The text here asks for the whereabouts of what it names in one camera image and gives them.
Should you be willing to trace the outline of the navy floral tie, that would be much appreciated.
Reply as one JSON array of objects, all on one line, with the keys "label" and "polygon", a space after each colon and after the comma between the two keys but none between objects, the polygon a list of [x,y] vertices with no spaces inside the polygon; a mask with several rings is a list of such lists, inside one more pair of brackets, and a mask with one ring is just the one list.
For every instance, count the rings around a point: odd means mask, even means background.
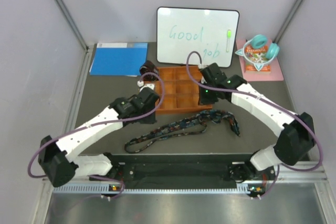
[{"label": "navy floral tie", "polygon": [[230,130],[240,136],[240,129],[235,116],[224,110],[203,110],[196,115],[175,121],[154,129],[139,137],[135,137],[124,144],[124,150],[128,154],[136,154],[144,151],[157,141],[163,141],[174,137],[203,134],[207,130],[207,123],[220,124],[226,121]]}]

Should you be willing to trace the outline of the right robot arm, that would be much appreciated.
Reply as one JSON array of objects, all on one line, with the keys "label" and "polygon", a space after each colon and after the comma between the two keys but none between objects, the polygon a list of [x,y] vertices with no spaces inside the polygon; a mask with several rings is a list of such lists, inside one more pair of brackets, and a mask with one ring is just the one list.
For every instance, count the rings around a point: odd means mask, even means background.
[{"label": "right robot arm", "polygon": [[314,146],[315,142],[310,132],[314,132],[312,117],[304,112],[301,115],[287,111],[265,98],[251,84],[238,75],[227,77],[219,66],[213,63],[209,66],[198,65],[203,76],[201,84],[214,89],[219,99],[246,110],[259,121],[263,122],[278,138],[274,145],[254,153],[249,164],[245,166],[245,174],[252,180],[264,174],[265,169],[278,164],[295,165]]}]

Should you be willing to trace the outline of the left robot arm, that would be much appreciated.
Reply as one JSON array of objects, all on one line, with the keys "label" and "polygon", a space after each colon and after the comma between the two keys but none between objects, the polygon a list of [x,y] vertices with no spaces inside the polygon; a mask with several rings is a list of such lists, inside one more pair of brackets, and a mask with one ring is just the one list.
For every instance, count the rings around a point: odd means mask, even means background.
[{"label": "left robot arm", "polygon": [[145,84],[138,94],[117,98],[97,116],[76,128],[67,136],[53,142],[50,136],[41,141],[48,144],[38,155],[38,162],[54,187],[60,187],[73,178],[103,176],[114,180],[119,168],[112,163],[111,154],[82,156],[81,153],[106,135],[130,123],[155,122],[153,109],[159,99],[153,84]]}]

